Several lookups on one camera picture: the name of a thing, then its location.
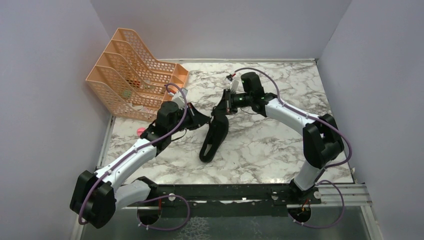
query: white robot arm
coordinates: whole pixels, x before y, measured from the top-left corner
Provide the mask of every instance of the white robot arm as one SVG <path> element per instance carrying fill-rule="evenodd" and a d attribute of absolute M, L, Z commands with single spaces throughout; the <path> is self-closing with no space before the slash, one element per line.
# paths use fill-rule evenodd
<path fill-rule="evenodd" d="M 303 136 L 306 161 L 290 184 L 295 195 L 304 195 L 314 187 L 326 164 L 344 150 L 341 136 L 316 119 L 337 129 L 336 121 L 329 114 L 318 116 L 288 103 L 282 105 L 277 95 L 264 92 L 259 76 L 254 72 L 241 75 L 244 92 L 236 93 L 239 80 L 233 76 L 227 76 L 231 86 L 223 91 L 221 101 L 212 110 L 213 120 L 200 150 L 200 160 L 212 161 L 227 136 L 229 122 L 226 115 L 237 113 L 238 108 L 251 107 L 254 112 L 275 119 Z"/>
<path fill-rule="evenodd" d="M 187 104 L 186 111 L 183 110 L 184 106 L 185 101 L 179 91 L 172 101 L 166 101 L 160 106 L 156 120 L 130 149 L 93 173 L 87 170 L 81 173 L 70 209 L 94 227 L 101 228 L 112 218 L 115 209 L 145 200 L 151 191 L 150 187 L 138 179 L 123 185 L 125 180 L 144 163 L 160 154 L 171 143 L 173 133 L 198 129 L 211 119 L 198 112 L 191 103 Z"/>

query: white marble tabletop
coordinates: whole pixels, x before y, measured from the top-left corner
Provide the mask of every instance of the white marble tabletop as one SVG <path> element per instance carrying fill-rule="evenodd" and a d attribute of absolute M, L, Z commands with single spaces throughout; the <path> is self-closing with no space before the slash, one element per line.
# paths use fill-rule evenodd
<path fill-rule="evenodd" d="M 254 67 L 268 73 L 277 82 L 281 98 L 310 113 L 330 113 L 330 106 L 314 62 L 261 63 L 184 63 L 189 70 L 187 100 L 201 113 L 210 116 L 212 107 L 229 87 L 225 76 L 241 67 Z M 259 74 L 265 92 L 275 87 Z M 305 161 L 302 136 L 283 123 L 261 115 L 239 111 L 228 116 L 229 131 L 210 163 L 199 160 L 199 151 L 208 125 L 187 131 L 185 137 L 172 142 L 160 155 L 145 163 L 127 179 L 146 176 L 158 184 L 256 184 L 289 183 Z M 117 117 L 114 123 L 105 164 L 123 154 L 138 139 L 137 129 L 148 122 Z M 174 138 L 183 132 L 174 134 Z M 334 162 L 346 157 L 340 154 Z M 321 179 L 352 183 L 347 164 L 332 167 Z"/>

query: purple cable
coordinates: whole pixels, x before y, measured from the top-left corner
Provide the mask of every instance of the purple cable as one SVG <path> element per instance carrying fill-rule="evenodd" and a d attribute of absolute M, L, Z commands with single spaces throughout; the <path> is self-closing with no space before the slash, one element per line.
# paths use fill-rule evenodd
<path fill-rule="evenodd" d="M 155 140 L 153 140 L 151 142 L 148 142 L 146 144 L 141 145 L 140 147 L 137 148 L 137 151 L 140 150 L 140 149 L 142 149 L 142 148 L 145 148 L 147 146 L 150 146 L 152 144 L 155 144 L 155 143 L 157 143 L 157 142 L 159 142 L 159 141 L 161 141 L 161 140 L 169 137 L 171 134 L 173 134 L 181 126 L 181 124 L 183 123 L 184 119 L 186 118 L 186 114 L 187 114 L 187 98 L 186 98 L 186 95 L 184 94 L 184 92 L 181 90 L 181 88 L 179 86 L 177 86 L 175 83 L 171 83 L 171 82 L 165 85 L 166 90 L 168 92 L 169 92 L 169 90 L 168 90 L 168 86 L 169 85 L 172 85 L 172 86 L 176 87 L 178 89 L 178 91 L 181 93 L 182 98 L 184 99 L 184 113 L 182 114 L 182 118 L 179 121 L 179 123 L 171 131 L 169 131 L 167 134 L 165 134 L 165 135 L 163 135 L 163 136 L 159 137 L 158 139 L 155 139 Z M 86 225 L 88 223 L 88 221 L 83 221 L 83 213 L 84 213 L 84 209 L 87 206 L 87 202 L 89 201 L 89 198 L 93 194 L 93 192 L 96 189 L 97 185 L 99 185 L 99 183 L 104 178 L 106 178 L 106 176 L 108 176 L 110 174 L 109 172 L 115 170 L 123 161 L 125 161 L 129 156 L 133 155 L 134 153 L 136 153 L 136 150 L 133 149 L 127 155 L 123 156 L 121 158 L 121 160 L 119 160 L 115 165 L 113 165 L 109 169 L 109 171 L 106 171 L 101 177 L 99 177 L 98 180 L 94 183 L 94 185 L 90 188 L 90 190 L 87 193 L 87 196 L 85 197 L 84 201 L 82 202 L 81 208 L 79 209 L 78 223 L 80 225 Z"/>
<path fill-rule="evenodd" d="M 336 224 L 338 224 L 339 222 L 340 222 L 340 220 L 342 220 L 342 218 L 343 218 L 343 215 L 345 214 L 345 199 L 343 198 L 343 194 L 342 194 L 342 192 L 340 191 L 340 189 L 334 184 L 334 183 L 332 183 L 331 181 L 329 181 L 329 180 L 322 180 L 322 181 L 320 181 L 320 182 L 318 182 L 316 185 L 317 186 L 319 186 L 319 185 L 321 185 L 323 182 L 327 182 L 327 183 L 329 183 L 329 184 L 331 184 L 336 190 L 337 190 L 337 192 L 338 192 L 338 194 L 340 194 L 340 198 L 341 198 L 341 213 L 340 213 L 340 215 L 338 216 L 338 218 L 337 218 L 337 220 L 336 221 L 334 221 L 333 223 L 331 223 L 331 224 L 329 224 L 329 225 L 324 225 L 324 226 L 314 226 L 314 225 L 309 225 L 309 224 L 307 224 L 307 223 L 304 223 L 304 222 L 299 222 L 299 221 L 297 221 L 297 220 L 295 220 L 290 214 L 289 214 L 289 216 L 293 219 L 293 222 L 295 222 L 295 223 L 297 223 L 297 224 L 299 224 L 299 225 L 302 225 L 303 227 L 307 227 L 307 228 L 311 228 L 311 229 L 328 229 L 328 228 L 331 228 L 331 227 L 333 227 L 333 226 L 335 226 Z"/>
<path fill-rule="evenodd" d="M 350 159 L 351 159 L 351 157 L 352 157 L 352 146 L 351 146 L 351 142 L 345 137 L 345 135 L 343 135 L 337 128 L 335 128 L 334 126 L 332 126 L 331 124 L 329 124 L 328 122 L 326 122 L 326 121 L 323 121 L 323 120 L 321 120 L 321 119 L 319 119 L 319 118 L 317 118 L 317 117 L 314 117 L 314 116 L 310 116 L 310 115 L 306 115 L 305 113 L 303 113 L 303 112 L 301 112 L 301 111 L 299 111 L 299 110 L 297 110 L 296 108 L 293 108 L 293 107 L 291 107 L 291 106 L 288 106 L 288 105 L 285 105 L 285 103 L 283 102 L 283 100 L 281 99 L 281 97 L 280 97 L 280 90 L 279 90 L 279 88 L 278 88 L 278 86 L 277 86 L 277 83 L 276 83 L 276 81 L 274 81 L 274 79 L 272 79 L 272 77 L 270 77 L 268 74 L 266 74 L 265 72 L 263 72 L 263 71 L 261 71 L 261 70 L 259 70 L 259 69 L 256 69 L 256 68 L 253 68 L 253 67 L 242 67 L 242 68 L 239 68 L 239 69 L 237 69 L 237 70 L 235 70 L 234 71 L 234 73 L 237 73 L 237 72 L 239 72 L 239 71 L 241 71 L 241 70 L 254 70 L 254 71 L 257 71 L 258 73 L 261 73 L 262 75 L 264 75 L 265 77 L 267 77 L 271 82 L 272 82 L 272 84 L 274 84 L 274 86 L 275 86 L 275 89 L 276 89 L 276 91 L 277 91 L 277 99 L 278 99 L 278 101 L 279 101 L 279 103 L 281 104 L 281 105 L 283 105 L 285 108 L 288 108 L 289 110 L 291 110 L 292 112 L 295 112 L 295 113 L 297 113 L 297 114 L 299 114 L 299 115 L 301 115 L 301 116 L 304 116 L 304 117 L 306 117 L 306 118 L 309 118 L 309 119 L 312 119 L 312 120 L 314 120 L 314 121 L 318 121 L 319 123 L 321 123 L 321 124 L 323 124 L 323 125 L 325 125 L 325 126 L 327 126 L 327 127 L 329 127 L 331 130 L 333 130 L 334 132 L 336 132 L 338 135 L 340 135 L 340 137 L 342 137 L 343 139 L 344 139 L 344 141 L 346 142 L 346 144 L 347 144 L 347 148 L 349 149 L 349 154 L 347 155 L 347 157 L 346 157 L 346 160 L 344 160 L 344 161 L 341 161 L 341 162 L 338 162 L 338 163 L 334 163 L 334 164 L 330 164 L 330 165 L 327 165 L 327 166 L 325 166 L 324 167 L 324 170 L 325 169 L 328 169 L 328 168 L 331 168 L 331 167 L 336 167 L 336 166 L 340 166 L 340 165 L 342 165 L 342 164 L 345 164 L 345 163 L 347 163 Z"/>
<path fill-rule="evenodd" d="M 159 199 L 165 199 L 165 198 L 169 198 L 169 197 L 177 197 L 181 200 L 184 201 L 185 205 L 187 205 L 187 217 L 185 218 L 184 222 L 181 223 L 180 225 L 176 226 L 176 227 L 171 227 L 171 228 L 162 228 L 162 227 L 155 227 L 155 226 L 150 226 L 150 225 L 144 225 L 141 221 L 140 221 L 140 216 L 137 213 L 137 219 L 139 221 L 139 225 L 138 226 L 143 226 L 146 227 L 147 229 L 154 229 L 154 230 L 161 230 L 161 231 L 174 231 L 177 230 L 179 228 L 184 227 L 184 225 L 186 225 L 189 222 L 190 219 L 190 205 L 189 202 L 182 196 L 180 195 L 165 195 L 165 196 L 158 196 L 149 200 L 144 200 L 141 201 L 140 203 L 149 203 L 149 202 L 153 202 Z"/>

